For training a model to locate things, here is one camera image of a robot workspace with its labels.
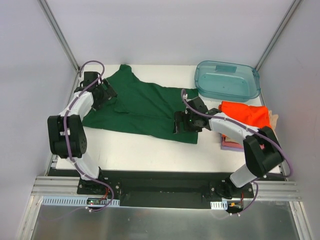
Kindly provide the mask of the front aluminium rail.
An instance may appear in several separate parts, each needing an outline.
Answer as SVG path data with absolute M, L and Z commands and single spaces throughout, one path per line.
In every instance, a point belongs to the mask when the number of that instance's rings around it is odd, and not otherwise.
M 70 176 L 37 176 L 32 196 L 75 196 L 80 178 Z M 258 181 L 258 201 L 301 202 L 303 197 L 292 181 Z

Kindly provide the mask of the left aluminium side rail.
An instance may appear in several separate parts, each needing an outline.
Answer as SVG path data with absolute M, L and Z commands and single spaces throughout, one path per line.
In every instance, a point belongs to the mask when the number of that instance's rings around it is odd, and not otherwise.
M 54 116 L 49 116 L 47 119 L 47 128 L 49 133 L 57 133 L 58 136 L 64 135 L 65 128 L 63 125 L 64 113 L 59 113 Z M 52 164 L 54 160 L 58 159 L 58 155 L 51 153 L 45 165 L 45 170 L 37 177 L 44 178 L 48 180 L 50 170 L 52 169 Z M 20 224 L 17 240 L 30 240 L 35 229 L 36 221 L 40 212 L 41 203 L 44 198 L 44 193 L 31 193 L 25 213 L 22 218 L 22 223 Z

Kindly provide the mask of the aluminium frame post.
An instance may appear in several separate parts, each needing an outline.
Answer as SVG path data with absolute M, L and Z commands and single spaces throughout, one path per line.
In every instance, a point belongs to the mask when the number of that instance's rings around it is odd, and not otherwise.
M 273 33 L 271 39 L 269 40 L 266 48 L 264 49 L 262 55 L 260 56 L 257 64 L 255 65 L 255 69 L 259 71 L 265 61 L 267 60 L 268 56 L 272 52 L 273 48 L 277 44 L 278 40 L 280 39 L 281 35 L 285 31 L 286 27 L 290 23 L 292 17 L 296 13 L 297 9 L 300 7 L 303 0 L 293 0 L 289 5 L 289 8 L 285 12 L 283 18 L 281 19 L 278 27 L 276 28 L 275 32 Z
M 75 55 L 73 54 L 73 51 L 65 38 L 65 35 L 63 34 L 63 31 L 48 3 L 47 0 L 37 0 L 40 8 L 42 9 L 47 21 L 49 22 L 58 42 L 60 43 L 60 46 L 62 47 L 64 53 L 66 54 L 69 62 L 71 63 L 72 67 L 75 69 L 75 71 L 78 73 L 80 70 L 80 65 L 78 61 L 75 58 Z

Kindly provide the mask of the teal plastic bin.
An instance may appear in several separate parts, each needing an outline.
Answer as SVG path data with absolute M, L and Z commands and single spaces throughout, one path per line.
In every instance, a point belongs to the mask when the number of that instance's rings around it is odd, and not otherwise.
M 244 64 L 205 60 L 195 69 L 194 84 L 206 98 L 245 103 L 261 93 L 258 71 Z

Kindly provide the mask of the left aluminium frame post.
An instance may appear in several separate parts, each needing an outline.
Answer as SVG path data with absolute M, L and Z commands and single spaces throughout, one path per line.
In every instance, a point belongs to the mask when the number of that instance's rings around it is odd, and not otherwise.
M 75 58 L 75 55 L 73 54 L 73 51 L 65 38 L 65 35 L 63 34 L 63 31 L 48 3 L 47 0 L 37 0 L 40 8 L 42 9 L 47 21 L 49 22 L 58 42 L 60 43 L 60 46 L 62 47 L 64 53 L 66 54 L 69 62 L 71 63 L 72 67 L 75 69 L 75 71 L 78 73 L 80 70 L 80 65 L 78 61 Z

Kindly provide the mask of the green t shirt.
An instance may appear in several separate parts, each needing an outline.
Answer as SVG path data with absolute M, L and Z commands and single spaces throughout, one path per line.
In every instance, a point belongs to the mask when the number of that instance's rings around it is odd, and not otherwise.
M 83 118 L 85 127 L 197 144 L 196 132 L 174 133 L 174 113 L 185 110 L 181 88 L 143 82 L 126 64 L 106 80 L 117 97 L 101 109 L 91 110 Z

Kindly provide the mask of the beige folded t shirt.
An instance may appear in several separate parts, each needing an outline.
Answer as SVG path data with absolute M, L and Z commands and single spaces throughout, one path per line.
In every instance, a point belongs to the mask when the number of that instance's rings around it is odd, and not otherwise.
M 273 131 L 275 131 L 276 129 L 276 125 L 277 125 L 277 120 L 279 118 L 278 114 L 273 114 L 271 110 L 268 111 L 269 114 L 269 123 L 271 125 L 271 128 Z M 230 137 L 225 136 L 225 141 L 226 142 L 231 142 L 231 143 L 235 143 L 236 141 Z

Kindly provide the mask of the pink folded t shirt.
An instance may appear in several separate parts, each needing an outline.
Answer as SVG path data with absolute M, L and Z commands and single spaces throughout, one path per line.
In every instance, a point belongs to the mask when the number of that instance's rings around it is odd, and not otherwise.
M 222 136 L 221 137 L 221 146 L 222 147 L 228 147 L 228 148 L 234 148 L 234 149 L 243 149 L 243 146 L 240 143 L 235 142 L 234 139 Z

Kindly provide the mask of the orange folded t shirt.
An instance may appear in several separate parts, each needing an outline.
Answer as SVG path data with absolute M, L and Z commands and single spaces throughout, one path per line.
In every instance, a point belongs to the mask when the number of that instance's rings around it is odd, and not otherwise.
M 272 125 L 270 122 L 269 110 L 265 106 L 253 106 L 240 102 L 222 101 L 218 109 L 230 118 L 243 124 L 263 128 Z

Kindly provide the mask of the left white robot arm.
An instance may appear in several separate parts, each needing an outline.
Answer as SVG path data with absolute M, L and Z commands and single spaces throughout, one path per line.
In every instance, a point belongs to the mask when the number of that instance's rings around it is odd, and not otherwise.
M 117 93 L 98 72 L 86 71 L 80 80 L 66 108 L 47 119 L 49 146 L 52 154 L 68 160 L 81 179 L 89 181 L 89 190 L 99 195 L 105 191 L 106 183 L 99 178 L 100 168 L 87 152 L 83 120 L 91 110 L 99 111 L 115 99 Z

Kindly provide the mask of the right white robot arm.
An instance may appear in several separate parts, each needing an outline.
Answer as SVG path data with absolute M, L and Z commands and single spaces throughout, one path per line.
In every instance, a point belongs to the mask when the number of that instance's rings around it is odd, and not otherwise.
M 200 97 L 188 100 L 183 94 L 181 98 L 185 110 L 174 113 L 174 134 L 199 133 L 207 129 L 230 137 L 243 147 L 245 164 L 227 178 L 225 192 L 228 196 L 237 197 L 246 184 L 263 178 L 286 160 L 270 127 L 247 125 L 217 108 L 208 109 Z

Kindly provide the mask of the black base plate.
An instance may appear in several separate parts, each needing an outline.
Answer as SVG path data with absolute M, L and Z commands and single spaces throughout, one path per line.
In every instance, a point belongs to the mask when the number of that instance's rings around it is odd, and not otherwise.
M 211 209 L 210 202 L 226 200 L 227 212 L 239 213 L 257 200 L 257 182 L 242 188 L 227 184 L 226 172 L 155 172 L 102 170 L 98 180 L 79 179 L 76 194 L 120 200 L 120 207 Z

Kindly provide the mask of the right aluminium frame post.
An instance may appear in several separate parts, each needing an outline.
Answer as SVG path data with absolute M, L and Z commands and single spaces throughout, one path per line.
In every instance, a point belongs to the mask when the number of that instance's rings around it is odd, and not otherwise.
M 275 32 L 273 33 L 271 39 L 269 40 L 266 48 L 264 49 L 262 55 L 260 56 L 257 64 L 255 65 L 255 69 L 259 71 L 265 61 L 267 60 L 268 56 L 272 52 L 273 48 L 277 44 L 278 40 L 280 39 L 281 35 L 285 31 L 286 27 L 290 23 L 292 17 L 296 13 L 297 9 L 300 7 L 303 0 L 293 0 L 289 5 L 289 8 L 285 12 L 283 18 L 281 19 L 278 27 L 276 28 Z

